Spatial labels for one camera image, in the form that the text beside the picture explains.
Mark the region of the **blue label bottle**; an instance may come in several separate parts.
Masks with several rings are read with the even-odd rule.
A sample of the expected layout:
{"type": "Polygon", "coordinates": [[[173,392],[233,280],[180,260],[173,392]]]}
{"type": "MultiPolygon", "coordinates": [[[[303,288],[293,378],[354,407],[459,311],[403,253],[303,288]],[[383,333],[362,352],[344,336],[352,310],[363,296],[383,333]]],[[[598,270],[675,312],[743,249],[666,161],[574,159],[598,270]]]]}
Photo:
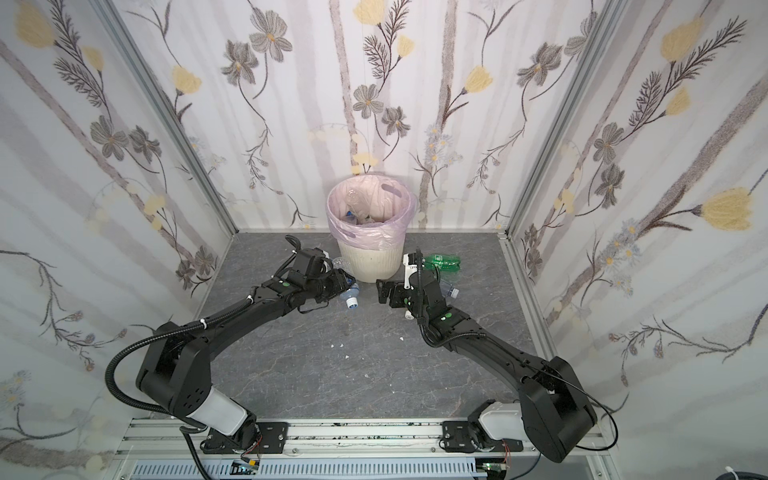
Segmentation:
{"type": "Polygon", "coordinates": [[[340,295],[340,298],[348,309],[356,309],[359,306],[359,294],[359,285],[357,282],[354,282],[340,295]]]}

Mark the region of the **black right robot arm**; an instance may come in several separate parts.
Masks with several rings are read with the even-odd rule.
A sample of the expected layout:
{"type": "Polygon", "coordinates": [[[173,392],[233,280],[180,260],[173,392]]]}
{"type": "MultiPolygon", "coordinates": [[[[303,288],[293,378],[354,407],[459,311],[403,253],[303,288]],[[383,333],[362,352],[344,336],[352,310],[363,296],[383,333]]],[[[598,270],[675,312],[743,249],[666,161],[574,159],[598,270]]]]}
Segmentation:
{"type": "Polygon", "coordinates": [[[403,280],[377,280],[379,302],[404,309],[429,347],[474,361],[517,394],[512,406],[488,400],[465,422],[444,423],[442,449],[489,452],[498,444],[528,441],[555,463],[573,450],[585,450],[582,441],[596,427],[602,404],[584,390],[572,366],[561,357],[545,360],[504,342],[449,304],[439,270],[427,267],[421,251],[405,255],[403,265],[403,280]]]}

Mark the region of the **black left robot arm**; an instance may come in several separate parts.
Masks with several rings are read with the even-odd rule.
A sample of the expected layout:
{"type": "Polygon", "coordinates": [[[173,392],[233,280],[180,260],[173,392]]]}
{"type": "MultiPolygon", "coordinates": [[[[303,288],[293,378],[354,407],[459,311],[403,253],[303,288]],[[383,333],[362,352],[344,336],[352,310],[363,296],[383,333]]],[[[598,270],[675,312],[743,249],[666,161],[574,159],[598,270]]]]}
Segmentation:
{"type": "Polygon", "coordinates": [[[185,325],[167,322],[150,337],[117,353],[105,369],[110,394],[134,409],[167,414],[186,425],[219,437],[227,451],[245,453],[262,438],[255,414],[215,388],[211,365],[217,357],[257,328],[292,312],[308,301],[326,307],[347,292],[354,277],[336,268],[320,248],[305,248],[287,236],[291,256],[266,281],[234,305],[185,325]],[[139,400],[117,384],[116,371],[129,355],[145,353],[136,376],[139,400]]]}

